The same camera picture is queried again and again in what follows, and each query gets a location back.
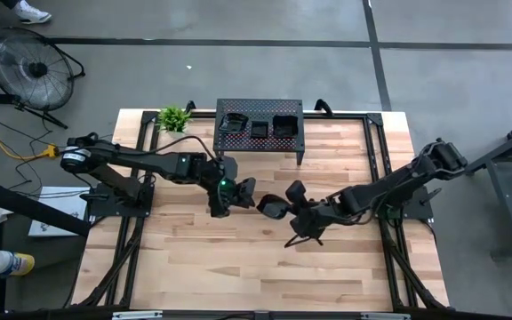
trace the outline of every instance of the green plant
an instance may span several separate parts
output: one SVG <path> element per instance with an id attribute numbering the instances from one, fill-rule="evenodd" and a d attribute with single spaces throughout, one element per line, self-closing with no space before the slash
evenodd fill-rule
<path id="1" fill-rule="evenodd" d="M 159 110 L 157 123 L 159 124 L 159 130 L 183 132 L 190 118 L 190 112 L 185 112 L 178 106 L 171 105 Z"/>

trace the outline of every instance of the perforated metal shelf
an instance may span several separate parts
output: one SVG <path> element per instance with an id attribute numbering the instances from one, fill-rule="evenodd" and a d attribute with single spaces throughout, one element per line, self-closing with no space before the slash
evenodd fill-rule
<path id="1" fill-rule="evenodd" d="M 248 116 L 248 124 L 242 133 L 230 134 L 219 131 L 220 121 L 227 113 Z M 298 135 L 294 138 L 275 138 L 274 116 L 296 116 Z M 268 137 L 251 139 L 252 121 L 268 123 Z M 214 125 L 214 151 L 303 152 L 303 107 L 301 100 L 218 99 Z"/>

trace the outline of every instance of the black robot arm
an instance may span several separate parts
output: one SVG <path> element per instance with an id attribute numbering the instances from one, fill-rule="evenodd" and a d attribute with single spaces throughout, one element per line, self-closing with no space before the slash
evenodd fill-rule
<path id="1" fill-rule="evenodd" d="M 110 187 L 125 205 L 139 205 L 144 188 L 133 177 L 124 177 L 108 164 L 155 172 L 176 184 L 197 184 L 207 191 L 211 216 L 229 216 L 229 206 L 254 206 L 254 178 L 235 182 L 237 164 L 231 157 L 211 158 L 205 153 L 171 152 L 158 155 L 99 140 L 96 133 L 70 138 L 60 166 L 67 172 L 87 173 Z"/>
<path id="2" fill-rule="evenodd" d="M 297 180 L 285 192 L 289 202 L 266 195 L 257 208 L 273 219 L 282 219 L 288 212 L 294 214 L 290 224 L 296 235 L 303 241 L 315 239 L 321 243 L 319 237 L 329 225 L 352 226 L 371 208 L 378 212 L 380 208 L 402 207 L 425 183 L 458 177 L 467 164 L 453 144 L 438 139 L 424 147 L 408 165 L 371 184 L 347 187 L 317 202 L 306 199 L 306 189 Z M 297 243 L 300 242 L 290 241 L 286 246 Z"/>

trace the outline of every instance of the person's foot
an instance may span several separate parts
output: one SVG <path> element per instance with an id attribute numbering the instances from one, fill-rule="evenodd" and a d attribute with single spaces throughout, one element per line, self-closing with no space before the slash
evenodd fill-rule
<path id="1" fill-rule="evenodd" d="M 13 10 L 24 24 L 45 23 L 52 17 L 50 13 L 38 10 L 25 0 L 20 0 L 15 7 L 13 7 Z"/>

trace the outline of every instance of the wooden table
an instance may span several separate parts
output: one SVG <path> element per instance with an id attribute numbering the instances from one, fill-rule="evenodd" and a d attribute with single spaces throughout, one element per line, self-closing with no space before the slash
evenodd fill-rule
<path id="1" fill-rule="evenodd" d="M 120 110 L 114 142 L 135 147 L 142 111 Z M 392 167 L 398 168 L 414 157 L 406 117 L 402 112 L 383 112 L 382 117 Z M 213 126 L 213 119 L 196 119 L 188 133 L 211 146 Z M 238 162 L 238 180 L 256 178 L 256 204 L 267 193 L 283 196 L 297 179 L 305 183 L 307 196 L 315 199 L 349 185 L 371 182 L 360 121 L 306 120 L 305 126 L 306 155 L 300 168 L 295 154 L 227 153 Z M 378 151 L 376 134 L 373 137 Z M 162 134 L 159 145 L 170 140 Z M 171 150 L 202 151 L 195 140 L 186 140 Z M 130 174 L 128 168 L 117 169 Z M 141 241 L 132 308 L 391 309 L 376 222 L 332 226 L 322 237 L 324 246 L 309 242 L 284 249 L 284 243 L 293 236 L 289 219 L 271 220 L 255 209 L 240 208 L 233 209 L 230 217 L 213 219 L 206 204 L 200 187 L 157 179 L 154 209 L 146 220 Z M 92 229 L 73 303 L 87 297 L 109 269 L 119 224 L 120 219 L 111 217 Z M 423 224 L 410 220 L 404 222 L 404 232 L 413 269 L 437 299 L 447 304 L 431 233 Z M 118 299 L 124 275 L 123 270 Z M 397 277 L 401 297 L 406 301 L 404 277 L 401 272 Z"/>

